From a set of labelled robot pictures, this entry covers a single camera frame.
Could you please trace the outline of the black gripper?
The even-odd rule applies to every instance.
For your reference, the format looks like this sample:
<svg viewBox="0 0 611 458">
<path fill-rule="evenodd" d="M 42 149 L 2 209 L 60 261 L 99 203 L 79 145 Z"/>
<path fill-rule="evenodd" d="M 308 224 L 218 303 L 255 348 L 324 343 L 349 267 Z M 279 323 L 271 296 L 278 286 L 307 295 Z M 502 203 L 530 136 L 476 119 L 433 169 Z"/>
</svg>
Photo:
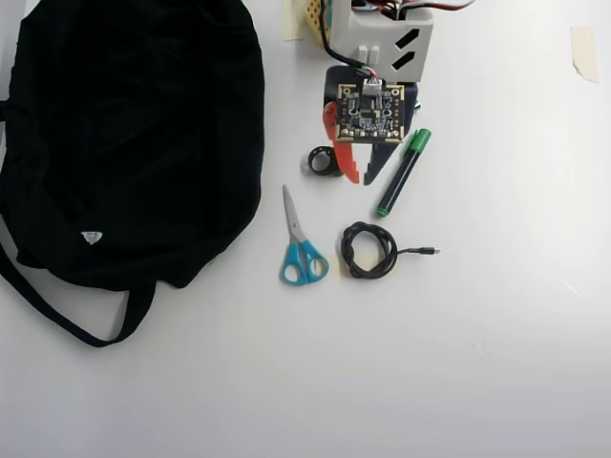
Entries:
<svg viewBox="0 0 611 458">
<path fill-rule="evenodd" d="M 349 66 L 332 66 L 326 72 L 325 93 L 323 109 L 323 124 L 326 129 L 327 138 L 332 143 L 340 171 L 352 183 L 360 181 L 356 162 L 352 155 L 352 145 L 337 139 L 337 99 L 338 86 L 340 84 L 362 85 L 366 78 L 364 72 Z M 401 82 L 406 87 L 406 100 L 410 110 L 418 111 L 421 104 L 418 99 L 418 87 L 416 83 Z M 399 146 L 399 143 L 378 143 L 371 146 L 369 164 L 364 174 L 364 185 L 369 186 L 377 178 L 381 170 Z"/>
</svg>

